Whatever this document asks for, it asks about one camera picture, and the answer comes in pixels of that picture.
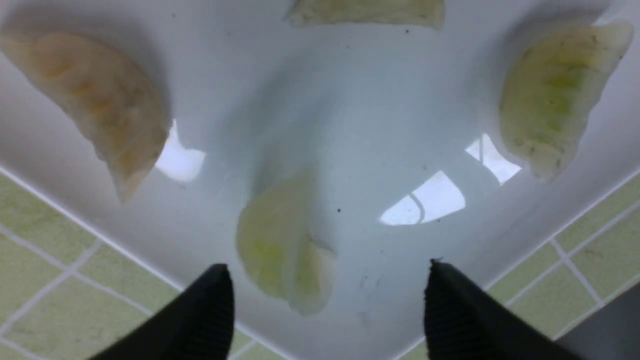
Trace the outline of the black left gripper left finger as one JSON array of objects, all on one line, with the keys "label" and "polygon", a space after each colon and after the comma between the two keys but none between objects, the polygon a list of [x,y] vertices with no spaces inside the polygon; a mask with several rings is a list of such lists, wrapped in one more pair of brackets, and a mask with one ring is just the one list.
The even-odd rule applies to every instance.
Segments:
[{"label": "black left gripper left finger", "polygon": [[178,297],[94,360],[226,360],[233,344],[234,287],[226,264],[208,267]]}]

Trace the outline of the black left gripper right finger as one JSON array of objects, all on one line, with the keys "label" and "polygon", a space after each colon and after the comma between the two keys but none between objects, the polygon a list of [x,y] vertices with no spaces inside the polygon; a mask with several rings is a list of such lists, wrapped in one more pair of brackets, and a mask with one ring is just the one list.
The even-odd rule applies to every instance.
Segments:
[{"label": "black left gripper right finger", "polygon": [[430,260],[423,332],[430,360],[576,360],[450,263]]}]

